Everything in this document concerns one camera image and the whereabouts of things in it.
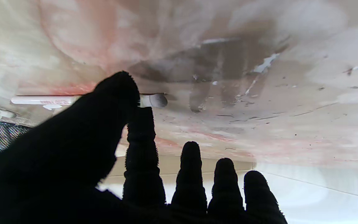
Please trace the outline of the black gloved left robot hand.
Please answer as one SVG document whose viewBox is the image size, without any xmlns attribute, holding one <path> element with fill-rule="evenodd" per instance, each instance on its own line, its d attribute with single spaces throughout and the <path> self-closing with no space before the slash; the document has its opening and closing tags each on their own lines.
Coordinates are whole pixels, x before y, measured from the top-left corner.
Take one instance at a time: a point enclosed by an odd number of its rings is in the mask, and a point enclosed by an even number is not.
<svg viewBox="0 0 358 224">
<path fill-rule="evenodd" d="M 186 142 L 170 204 L 158 167 L 153 112 L 125 71 L 0 152 L 0 224 L 286 224 L 265 177 L 217 161 L 212 199 L 200 147 Z"/>
</svg>

